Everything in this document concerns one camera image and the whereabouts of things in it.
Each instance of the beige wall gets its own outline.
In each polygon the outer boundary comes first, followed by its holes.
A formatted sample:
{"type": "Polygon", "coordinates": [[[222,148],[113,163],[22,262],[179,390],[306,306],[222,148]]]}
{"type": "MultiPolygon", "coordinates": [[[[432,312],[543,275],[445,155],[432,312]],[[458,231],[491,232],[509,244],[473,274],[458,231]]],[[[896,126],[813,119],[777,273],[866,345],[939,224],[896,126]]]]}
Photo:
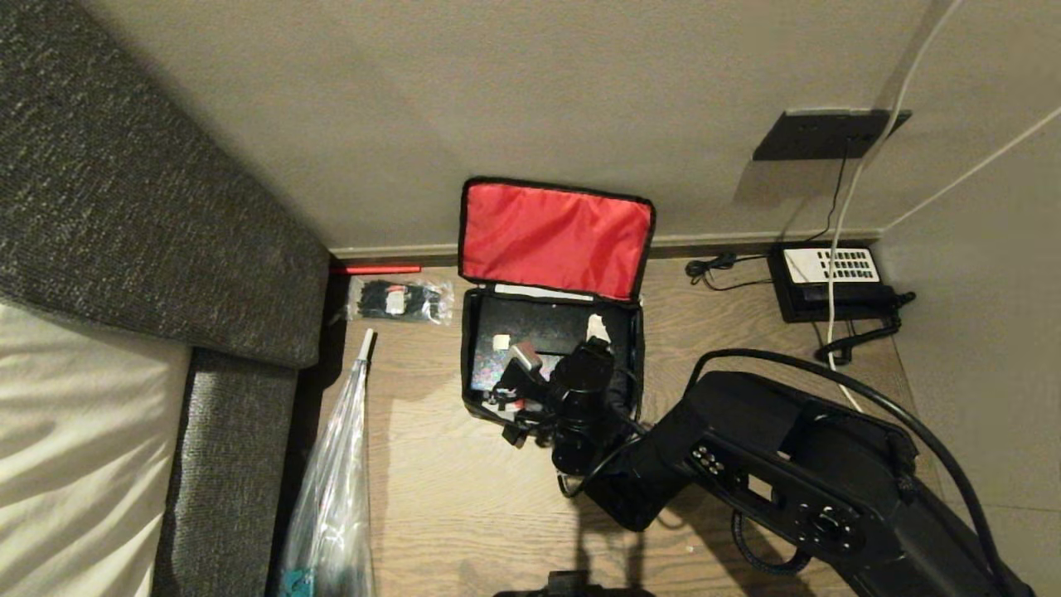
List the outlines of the beige wall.
{"type": "MultiPolygon", "coordinates": [[[[887,230],[876,249],[889,281],[918,293],[895,337],[917,408],[1039,595],[1061,595],[1059,232],[1061,118],[887,230]]],[[[943,490],[963,511],[950,479],[943,490]]]]}
{"type": "MultiPolygon", "coordinates": [[[[392,252],[452,249],[471,174],[643,194],[661,243],[815,230],[838,163],[752,151],[787,108],[884,107],[940,4],[83,2],[327,245],[392,252]]],[[[1055,0],[967,2],[849,227],[887,225],[1054,107],[1059,27],[1055,0]]]]}

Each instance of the plastic bag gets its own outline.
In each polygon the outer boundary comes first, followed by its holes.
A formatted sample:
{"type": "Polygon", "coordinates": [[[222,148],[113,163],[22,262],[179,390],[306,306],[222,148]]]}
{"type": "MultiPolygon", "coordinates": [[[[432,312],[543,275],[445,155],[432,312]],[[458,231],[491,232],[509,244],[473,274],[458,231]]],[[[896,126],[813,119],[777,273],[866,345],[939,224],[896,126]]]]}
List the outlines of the plastic bag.
{"type": "Polygon", "coordinates": [[[350,280],[347,319],[359,317],[450,326],[453,284],[422,278],[392,281],[354,276],[350,280]]]}
{"type": "Polygon", "coordinates": [[[281,560],[280,597],[372,597],[365,461],[365,333],[328,431],[313,446],[281,560]]]}

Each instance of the baseboard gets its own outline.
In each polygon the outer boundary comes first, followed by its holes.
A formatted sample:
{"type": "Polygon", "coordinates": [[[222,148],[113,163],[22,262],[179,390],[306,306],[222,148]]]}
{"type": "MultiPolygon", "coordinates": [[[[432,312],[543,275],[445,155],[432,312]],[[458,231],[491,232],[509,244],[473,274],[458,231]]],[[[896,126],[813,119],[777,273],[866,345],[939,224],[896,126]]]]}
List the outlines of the baseboard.
{"type": "MultiPolygon", "coordinates": [[[[790,231],[790,239],[806,238],[815,231],[790,231]]],[[[843,240],[872,244],[881,238],[879,228],[851,228],[840,234],[843,240]]],[[[708,234],[663,234],[653,239],[649,258],[695,257],[729,250],[733,252],[761,252],[777,242],[778,232],[736,232],[708,234]]],[[[456,244],[408,244],[400,246],[347,246],[332,248],[332,253],[350,263],[410,262],[421,265],[455,265],[456,244]]]]}

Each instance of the red fabric lid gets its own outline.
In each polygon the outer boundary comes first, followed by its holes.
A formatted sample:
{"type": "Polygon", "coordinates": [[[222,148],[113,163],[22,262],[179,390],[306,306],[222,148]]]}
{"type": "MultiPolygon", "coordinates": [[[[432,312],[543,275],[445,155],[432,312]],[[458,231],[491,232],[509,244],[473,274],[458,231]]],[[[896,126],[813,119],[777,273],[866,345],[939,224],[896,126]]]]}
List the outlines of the red fabric lid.
{"type": "Polygon", "coordinates": [[[522,180],[472,178],[460,275],[632,301],[656,222],[651,203],[522,180]]]}

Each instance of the white bedsheet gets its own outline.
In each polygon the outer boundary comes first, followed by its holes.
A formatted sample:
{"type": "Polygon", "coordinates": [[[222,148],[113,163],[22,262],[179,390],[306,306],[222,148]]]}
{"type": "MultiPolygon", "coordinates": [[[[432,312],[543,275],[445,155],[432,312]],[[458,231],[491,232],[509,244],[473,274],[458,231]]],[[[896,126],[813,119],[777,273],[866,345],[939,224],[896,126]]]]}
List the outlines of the white bedsheet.
{"type": "Polygon", "coordinates": [[[150,594],[189,355],[0,304],[0,595],[150,594]]]}

